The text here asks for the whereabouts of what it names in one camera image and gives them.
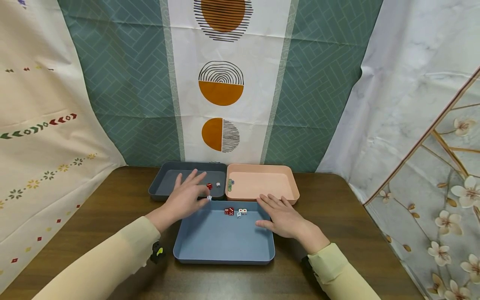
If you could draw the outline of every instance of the curtain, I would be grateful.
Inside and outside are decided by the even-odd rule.
[[[479,13],[385,0],[317,169],[349,182],[426,299],[480,297]]]
[[[0,1],[0,292],[125,162],[54,0]]]

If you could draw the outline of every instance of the sleeve cuff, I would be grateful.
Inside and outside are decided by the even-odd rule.
[[[142,216],[119,231],[119,234],[129,244],[133,257],[137,261],[134,265],[145,266],[148,258],[152,254],[152,245],[160,238],[160,233],[156,227],[146,217]]]
[[[308,255],[312,269],[323,284],[337,278],[348,264],[347,258],[334,243],[319,252]]]

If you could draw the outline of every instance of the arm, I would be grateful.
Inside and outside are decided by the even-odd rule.
[[[260,195],[258,204],[269,214],[272,221],[257,221],[256,225],[267,228],[284,238],[294,238],[302,244],[317,281],[332,300],[380,300],[375,291],[353,268],[340,249],[331,244],[322,231],[305,220],[281,197]]]
[[[50,281],[34,300],[106,299],[118,284],[146,265],[152,254],[152,244],[160,238],[161,232],[208,203],[206,199],[197,201],[201,193],[209,195],[210,192],[206,186],[198,185],[206,173],[195,175],[196,170],[180,184],[179,174],[165,204],[77,259]]]

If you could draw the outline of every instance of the white fabric panel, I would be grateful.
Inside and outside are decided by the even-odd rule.
[[[362,76],[317,172],[344,177],[365,202],[480,65],[475,0],[383,2]]]
[[[0,292],[123,158],[55,0],[0,1]]]
[[[192,9],[185,9],[192,6],[191,0],[168,1],[186,161],[260,163],[290,0],[253,0],[251,5],[246,32],[225,42],[201,30]],[[235,103],[219,106],[202,95],[199,73],[210,61],[227,61],[241,70],[243,93]],[[240,143],[233,151],[220,152],[205,144],[202,128],[211,118],[223,118],[238,129]]]

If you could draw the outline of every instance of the pink tray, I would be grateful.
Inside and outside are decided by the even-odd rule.
[[[231,192],[228,180],[232,179]],[[284,196],[292,205],[300,198],[299,189],[287,166],[231,164],[227,168],[225,195],[233,201],[255,201],[260,194]]]

